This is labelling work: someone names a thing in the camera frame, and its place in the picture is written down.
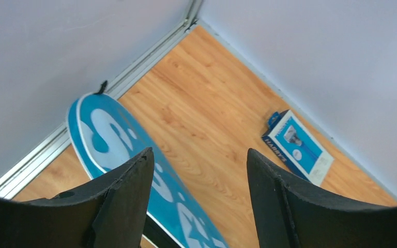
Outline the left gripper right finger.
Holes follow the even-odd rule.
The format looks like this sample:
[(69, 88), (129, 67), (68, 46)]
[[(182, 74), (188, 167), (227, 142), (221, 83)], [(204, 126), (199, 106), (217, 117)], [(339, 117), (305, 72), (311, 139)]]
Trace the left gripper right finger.
[(397, 206), (324, 190), (255, 149), (247, 175), (260, 247), (397, 247)]

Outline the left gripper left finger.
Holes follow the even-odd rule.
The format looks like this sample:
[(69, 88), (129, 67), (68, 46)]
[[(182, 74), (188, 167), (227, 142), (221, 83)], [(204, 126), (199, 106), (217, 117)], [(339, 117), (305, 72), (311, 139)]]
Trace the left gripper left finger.
[(154, 164), (145, 148), (53, 198), (0, 198), (0, 247), (139, 247)]

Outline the blue racket bag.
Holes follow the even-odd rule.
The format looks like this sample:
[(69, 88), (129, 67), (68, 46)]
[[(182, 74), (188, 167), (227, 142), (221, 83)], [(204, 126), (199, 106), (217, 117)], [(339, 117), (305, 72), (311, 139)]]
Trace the blue racket bag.
[(156, 247), (227, 247), (200, 204), (139, 122), (105, 93), (78, 98), (67, 113), (67, 129), (78, 158), (95, 179), (137, 155), (153, 150), (155, 165), (144, 237)]

